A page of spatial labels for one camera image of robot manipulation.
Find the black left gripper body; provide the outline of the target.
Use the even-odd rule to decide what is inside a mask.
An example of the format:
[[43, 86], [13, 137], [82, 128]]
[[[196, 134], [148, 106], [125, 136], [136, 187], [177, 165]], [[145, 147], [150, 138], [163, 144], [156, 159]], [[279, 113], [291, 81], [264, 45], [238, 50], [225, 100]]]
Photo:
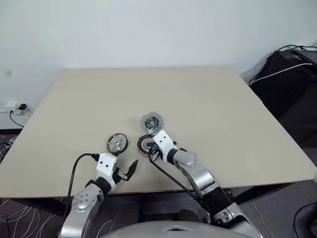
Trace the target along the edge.
[[121, 180], [127, 181], [127, 176], [121, 173], [119, 171], [119, 168], [117, 167], [112, 174], [112, 179], [115, 182], [115, 184], [118, 184]]

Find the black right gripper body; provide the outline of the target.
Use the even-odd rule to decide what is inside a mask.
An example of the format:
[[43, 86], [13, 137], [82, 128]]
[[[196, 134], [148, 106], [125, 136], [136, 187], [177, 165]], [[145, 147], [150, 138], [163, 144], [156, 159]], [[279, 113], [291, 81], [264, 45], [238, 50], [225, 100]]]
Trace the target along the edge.
[[161, 159], [162, 153], [158, 147], [158, 145], [154, 142], [152, 147], [149, 149], [149, 160], [150, 162], [154, 162], [156, 159]]

